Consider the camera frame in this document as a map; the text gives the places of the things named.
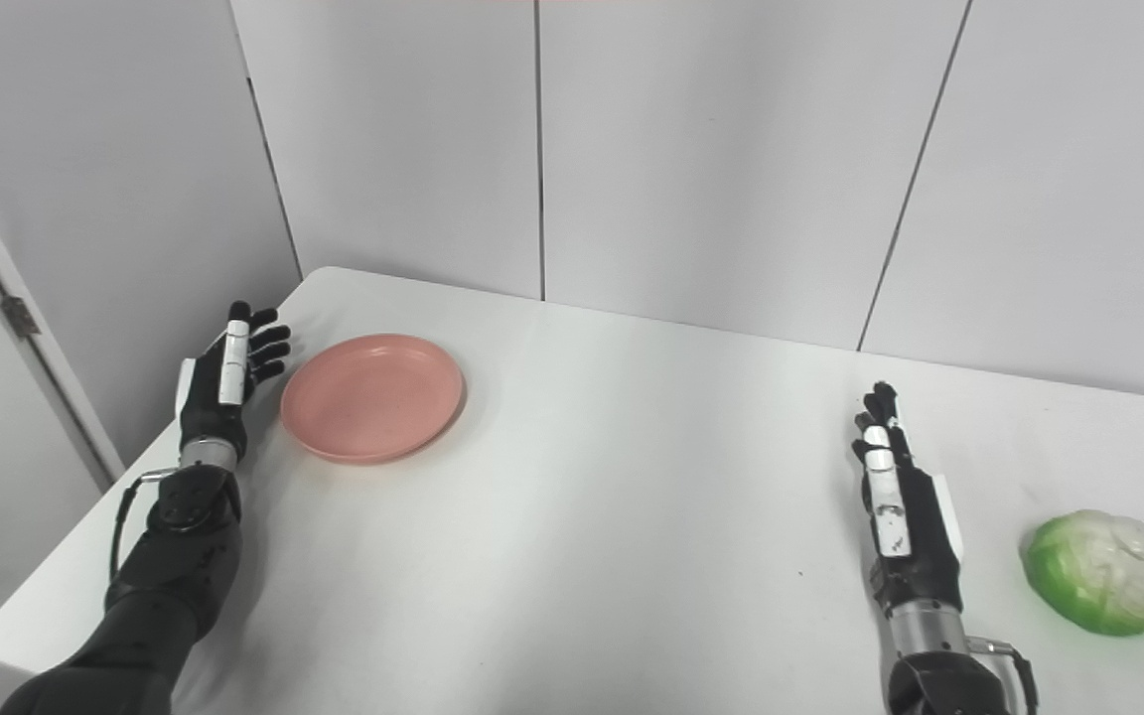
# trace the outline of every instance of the robotic hand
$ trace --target robotic hand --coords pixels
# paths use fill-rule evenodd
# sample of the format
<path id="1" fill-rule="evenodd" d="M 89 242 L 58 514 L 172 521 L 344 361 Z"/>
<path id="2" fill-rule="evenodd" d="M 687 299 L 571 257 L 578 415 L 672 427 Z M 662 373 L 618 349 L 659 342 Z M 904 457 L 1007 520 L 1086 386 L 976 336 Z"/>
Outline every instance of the robotic hand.
<path id="1" fill-rule="evenodd" d="M 863 462 L 863 506 L 876 545 L 872 590 L 898 652 L 887 697 L 890 713 L 1012 715 L 1022 705 L 1022 712 L 1035 715 L 1030 662 L 1008 643 L 966 635 L 960 530 L 944 480 L 913 462 L 898 395 L 876 383 L 863 404 L 867 411 L 855 418 L 861 439 L 853 448 Z M 1011 659 L 1016 682 L 1004 682 L 975 656 Z"/>
<path id="2" fill-rule="evenodd" d="M 237 462 L 245 456 L 241 406 L 261 381 L 285 372 L 289 328 L 276 311 L 235 303 L 228 329 L 185 360 L 178 468 L 160 477 L 146 531 L 117 565 L 118 513 L 104 619 L 70 659 L 27 681 L 0 715 L 169 715 L 188 652 L 219 619 L 240 562 Z"/>

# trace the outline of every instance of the pink plate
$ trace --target pink plate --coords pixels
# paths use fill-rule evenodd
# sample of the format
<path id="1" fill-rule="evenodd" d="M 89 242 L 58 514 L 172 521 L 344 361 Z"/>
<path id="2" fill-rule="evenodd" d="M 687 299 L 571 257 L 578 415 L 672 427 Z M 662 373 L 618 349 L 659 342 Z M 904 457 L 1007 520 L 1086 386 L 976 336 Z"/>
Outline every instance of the pink plate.
<path id="1" fill-rule="evenodd" d="M 462 402 L 462 371 L 412 335 L 365 335 L 308 360 L 281 397 L 294 439 L 331 462 L 376 464 L 431 442 Z"/>

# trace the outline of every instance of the door hinge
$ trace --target door hinge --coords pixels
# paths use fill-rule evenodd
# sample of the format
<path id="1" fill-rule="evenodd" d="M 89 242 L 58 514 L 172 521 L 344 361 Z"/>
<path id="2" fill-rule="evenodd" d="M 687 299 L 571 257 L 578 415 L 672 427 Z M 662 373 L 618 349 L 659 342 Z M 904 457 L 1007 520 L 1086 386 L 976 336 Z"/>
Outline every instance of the door hinge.
<path id="1" fill-rule="evenodd" d="M 3 316 L 8 320 L 8 325 L 11 326 L 11 331 L 17 334 L 17 337 L 41 334 L 41 331 L 38 329 L 38 321 L 33 320 L 33 313 L 29 311 L 29 307 L 24 304 L 22 297 L 3 295 L 0 308 L 3 309 Z"/>

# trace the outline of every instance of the green cabbage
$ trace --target green cabbage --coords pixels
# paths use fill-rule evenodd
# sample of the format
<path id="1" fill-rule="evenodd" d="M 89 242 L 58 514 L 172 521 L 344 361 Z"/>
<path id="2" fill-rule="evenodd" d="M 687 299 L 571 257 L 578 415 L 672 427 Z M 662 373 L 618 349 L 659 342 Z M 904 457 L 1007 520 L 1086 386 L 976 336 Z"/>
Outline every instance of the green cabbage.
<path id="1" fill-rule="evenodd" d="M 1104 511 L 1058 516 L 1022 555 L 1031 588 L 1096 634 L 1144 634 L 1144 523 Z"/>

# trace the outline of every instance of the white table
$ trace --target white table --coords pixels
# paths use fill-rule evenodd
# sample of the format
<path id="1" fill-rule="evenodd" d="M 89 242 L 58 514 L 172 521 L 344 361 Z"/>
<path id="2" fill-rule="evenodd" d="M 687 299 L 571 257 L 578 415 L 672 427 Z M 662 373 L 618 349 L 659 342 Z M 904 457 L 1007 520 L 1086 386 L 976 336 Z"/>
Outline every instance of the white table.
<path id="1" fill-rule="evenodd" d="M 1144 397 L 337 268 L 283 317 L 294 364 L 373 332 L 436 341 L 468 402 L 413 456 L 342 467 L 283 432 L 280 386 L 255 398 L 245 561 L 181 715 L 883 712 L 847 447 L 875 380 L 950 477 L 968 630 L 1035 662 L 1046 714 L 1144 712 L 1144 636 L 1060 619 L 1017 556 L 1075 508 L 1144 519 Z M 1 662 L 41 670 L 87 637 L 121 487 L 176 443 L 173 426 L 1 607 Z"/>

